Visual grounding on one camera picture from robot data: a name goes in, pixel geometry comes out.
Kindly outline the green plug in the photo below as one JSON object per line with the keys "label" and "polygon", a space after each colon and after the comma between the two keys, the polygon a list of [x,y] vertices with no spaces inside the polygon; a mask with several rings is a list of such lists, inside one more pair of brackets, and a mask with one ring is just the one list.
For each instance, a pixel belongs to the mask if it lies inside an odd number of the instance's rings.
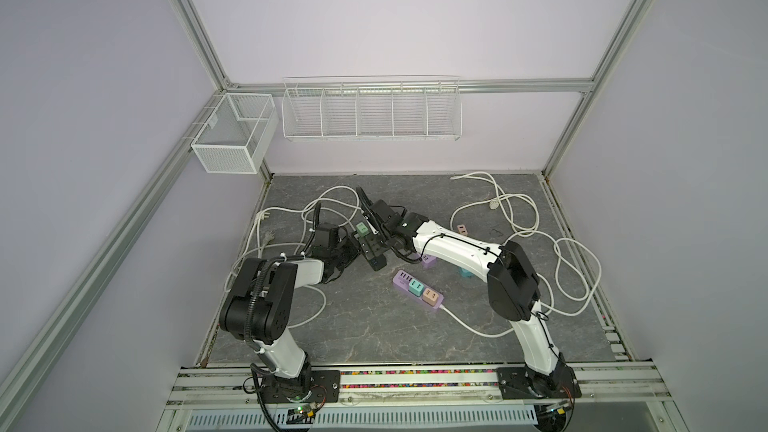
{"label": "green plug", "polygon": [[360,237],[364,237],[370,233],[369,227],[364,222],[357,223],[355,229]]}

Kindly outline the black power strip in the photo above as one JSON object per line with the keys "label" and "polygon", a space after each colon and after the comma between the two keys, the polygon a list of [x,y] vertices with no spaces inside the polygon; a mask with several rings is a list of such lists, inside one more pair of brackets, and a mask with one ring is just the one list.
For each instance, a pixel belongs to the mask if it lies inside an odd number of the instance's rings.
{"label": "black power strip", "polygon": [[387,248],[379,234],[358,234],[357,240],[361,254],[374,271],[379,271],[387,265],[387,259],[385,257]]}

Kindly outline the teal plug purple strip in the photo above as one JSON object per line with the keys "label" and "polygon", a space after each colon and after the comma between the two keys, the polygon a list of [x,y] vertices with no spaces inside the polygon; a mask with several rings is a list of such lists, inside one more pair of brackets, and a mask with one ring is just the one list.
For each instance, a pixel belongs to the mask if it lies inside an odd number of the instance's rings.
{"label": "teal plug purple strip", "polygon": [[411,279],[408,282],[408,291],[416,297],[421,297],[425,290],[425,285],[417,279]]}

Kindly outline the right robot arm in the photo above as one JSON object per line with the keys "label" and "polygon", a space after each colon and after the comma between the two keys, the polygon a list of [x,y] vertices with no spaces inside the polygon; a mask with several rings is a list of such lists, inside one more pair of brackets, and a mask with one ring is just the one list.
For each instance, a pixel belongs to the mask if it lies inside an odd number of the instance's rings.
{"label": "right robot arm", "polygon": [[492,310],[512,323],[524,354],[526,372],[535,384],[555,387],[567,364],[551,338],[540,301],[539,279],[522,246],[473,239],[427,217],[396,212],[382,200],[361,200],[362,212],[382,244],[415,261],[427,255],[471,272],[486,284]]}

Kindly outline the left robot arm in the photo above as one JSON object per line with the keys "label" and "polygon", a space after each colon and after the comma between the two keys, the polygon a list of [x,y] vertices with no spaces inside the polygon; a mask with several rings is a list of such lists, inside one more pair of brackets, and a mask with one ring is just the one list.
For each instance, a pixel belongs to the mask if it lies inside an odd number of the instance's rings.
{"label": "left robot arm", "polygon": [[299,379],[309,359],[289,331],[294,291],[338,278],[360,253],[353,233],[323,223],[297,253],[245,259],[220,309],[219,328],[260,357],[261,374]]}

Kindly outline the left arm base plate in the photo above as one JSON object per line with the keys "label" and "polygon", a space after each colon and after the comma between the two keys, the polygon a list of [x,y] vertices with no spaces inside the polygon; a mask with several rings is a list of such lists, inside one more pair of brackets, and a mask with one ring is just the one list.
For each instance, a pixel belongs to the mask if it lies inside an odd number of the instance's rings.
{"label": "left arm base plate", "polygon": [[341,391],[341,373],[337,369],[311,370],[297,378],[260,380],[259,392],[267,404],[336,403]]}

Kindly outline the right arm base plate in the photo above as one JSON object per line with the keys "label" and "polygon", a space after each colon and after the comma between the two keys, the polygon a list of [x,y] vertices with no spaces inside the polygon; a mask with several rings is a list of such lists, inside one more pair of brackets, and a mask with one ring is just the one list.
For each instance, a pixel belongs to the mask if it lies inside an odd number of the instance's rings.
{"label": "right arm base plate", "polygon": [[503,399],[577,399],[582,397],[574,370],[558,364],[549,375],[535,372],[527,366],[497,369],[499,389]]}

